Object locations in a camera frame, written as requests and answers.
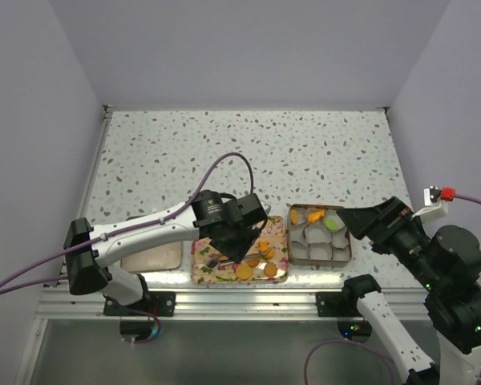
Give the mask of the metal tongs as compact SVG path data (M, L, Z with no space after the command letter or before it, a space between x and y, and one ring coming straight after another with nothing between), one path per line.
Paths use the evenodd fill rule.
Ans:
M233 259L231 259L230 257L226 257L222 254L218 254L216 256L210 257L205 262L205 266L207 268L213 269L213 268L216 268L219 265L224 265L224 264L226 264L226 265L227 264L240 264L241 262L250 261L252 259L267 257L270 252L271 252L271 249L268 249L266 251L257 252L257 253L247 253L243 257L235 257Z

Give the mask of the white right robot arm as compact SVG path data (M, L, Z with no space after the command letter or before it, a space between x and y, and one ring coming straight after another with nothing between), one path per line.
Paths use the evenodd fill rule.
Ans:
M350 234L370 239L372 250L395 256L427 291L424 305L436 330L435 363L411 338L370 274L345 281L341 304L360 314L382 341L404 384L481 384L481 249L465 228L444 225L433 237L397 197L368 208L339 209Z

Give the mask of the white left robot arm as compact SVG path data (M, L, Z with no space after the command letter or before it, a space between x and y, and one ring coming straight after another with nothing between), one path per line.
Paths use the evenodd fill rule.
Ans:
M166 244L208 239L220 254L241 262L267 224L271 207L255 193L235 198L204 190L165 211L109 225L71 222L64 242L69 291L101 293L130 313L145 313L151 296L144 278L120 261Z

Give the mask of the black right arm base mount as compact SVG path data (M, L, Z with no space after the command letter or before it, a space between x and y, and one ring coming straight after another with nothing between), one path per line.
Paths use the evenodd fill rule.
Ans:
M358 311L358 299L381 287L370 274L349 278L339 291L319 291L315 294L317 316L335 318L340 335L355 342L366 342L372 326Z

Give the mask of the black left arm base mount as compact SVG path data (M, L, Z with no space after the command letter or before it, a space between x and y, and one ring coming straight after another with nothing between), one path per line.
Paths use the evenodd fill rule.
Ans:
M146 280L141 274L136 277L140 280L141 299L131 305L122 305L115 298L104 295L104 314L106 316L147 318L146 321L121 321L119 332L122 339L131 345L143 344L155 340L161 332L159 316L172 317L176 306L176 293L174 291L150 291Z

